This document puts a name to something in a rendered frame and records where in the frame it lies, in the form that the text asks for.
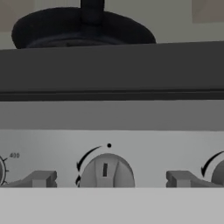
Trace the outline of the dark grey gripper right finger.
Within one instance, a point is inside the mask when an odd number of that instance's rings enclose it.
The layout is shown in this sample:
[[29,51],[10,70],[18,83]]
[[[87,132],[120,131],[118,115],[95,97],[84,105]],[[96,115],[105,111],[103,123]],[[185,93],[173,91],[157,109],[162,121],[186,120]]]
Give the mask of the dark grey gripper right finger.
[[199,179],[189,171],[167,171],[166,179],[167,187],[221,187],[221,185]]

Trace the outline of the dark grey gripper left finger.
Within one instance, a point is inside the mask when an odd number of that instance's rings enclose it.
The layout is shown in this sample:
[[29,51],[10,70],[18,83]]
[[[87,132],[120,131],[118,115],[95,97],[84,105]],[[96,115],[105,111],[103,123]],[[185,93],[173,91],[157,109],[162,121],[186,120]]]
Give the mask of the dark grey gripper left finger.
[[57,172],[56,171],[34,171],[24,179],[20,179],[4,187],[56,187]]

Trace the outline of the black frying pan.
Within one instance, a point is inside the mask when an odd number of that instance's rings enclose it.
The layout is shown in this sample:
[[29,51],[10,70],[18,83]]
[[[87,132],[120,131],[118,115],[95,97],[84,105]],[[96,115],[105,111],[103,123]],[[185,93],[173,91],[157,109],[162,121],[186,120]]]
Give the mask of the black frying pan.
[[155,44],[137,21],[104,10],[105,0],[80,0],[79,7],[53,7],[21,17],[11,31],[17,49],[53,46]]

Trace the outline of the grey stove knob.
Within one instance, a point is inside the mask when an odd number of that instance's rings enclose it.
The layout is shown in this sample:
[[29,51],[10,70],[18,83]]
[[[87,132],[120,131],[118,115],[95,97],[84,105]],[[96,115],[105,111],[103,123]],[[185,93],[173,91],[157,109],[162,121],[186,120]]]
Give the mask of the grey stove knob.
[[219,162],[213,170],[212,182],[224,186],[224,160]]
[[134,172],[130,164],[116,154],[104,153],[94,157],[80,177],[80,187],[134,187]]
[[5,182],[6,172],[4,159],[0,156],[0,186]]

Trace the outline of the grey stove with black hob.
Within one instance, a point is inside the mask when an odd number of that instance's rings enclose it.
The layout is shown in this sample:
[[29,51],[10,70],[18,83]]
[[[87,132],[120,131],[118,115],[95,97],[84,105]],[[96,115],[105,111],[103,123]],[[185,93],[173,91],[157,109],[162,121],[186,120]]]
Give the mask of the grey stove with black hob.
[[34,171],[80,187],[104,153],[129,163],[137,187],[166,186],[167,171],[212,182],[224,41],[0,50],[0,187]]

